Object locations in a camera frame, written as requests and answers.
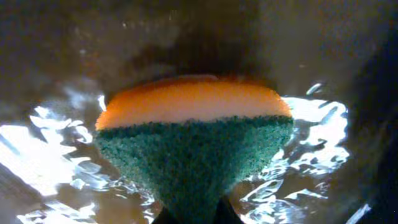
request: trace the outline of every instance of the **sponge edge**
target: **sponge edge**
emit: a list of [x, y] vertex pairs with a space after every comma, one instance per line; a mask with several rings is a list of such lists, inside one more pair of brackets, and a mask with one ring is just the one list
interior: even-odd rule
[[292, 126], [289, 116], [145, 123], [98, 131], [95, 143], [181, 223], [212, 223], [219, 199], [267, 166]]

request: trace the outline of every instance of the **orange sponge layer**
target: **orange sponge layer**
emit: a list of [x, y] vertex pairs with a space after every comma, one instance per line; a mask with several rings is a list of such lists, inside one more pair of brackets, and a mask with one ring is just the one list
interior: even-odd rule
[[188, 76], [138, 86], [116, 95], [98, 118], [96, 129], [264, 115], [292, 116], [274, 90], [253, 81]]

